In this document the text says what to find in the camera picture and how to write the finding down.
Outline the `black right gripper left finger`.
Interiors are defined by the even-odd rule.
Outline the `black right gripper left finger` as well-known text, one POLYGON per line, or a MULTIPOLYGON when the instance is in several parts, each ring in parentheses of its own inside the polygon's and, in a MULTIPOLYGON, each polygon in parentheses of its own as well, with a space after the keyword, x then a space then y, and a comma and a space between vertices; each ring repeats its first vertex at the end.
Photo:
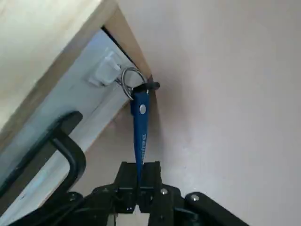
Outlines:
POLYGON ((136 206, 135 163, 122 162, 113 183, 83 196, 68 192, 12 223, 13 226, 114 226, 119 214, 136 206))

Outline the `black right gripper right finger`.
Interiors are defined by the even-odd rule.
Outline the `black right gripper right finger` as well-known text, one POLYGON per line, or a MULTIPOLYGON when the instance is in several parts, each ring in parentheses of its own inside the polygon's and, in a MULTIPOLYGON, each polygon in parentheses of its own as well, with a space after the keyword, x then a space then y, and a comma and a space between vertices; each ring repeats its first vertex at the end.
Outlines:
POLYGON ((246 226, 247 223, 201 192, 185 197, 162 183, 160 162, 143 165, 140 212, 149 214, 149 226, 246 226))

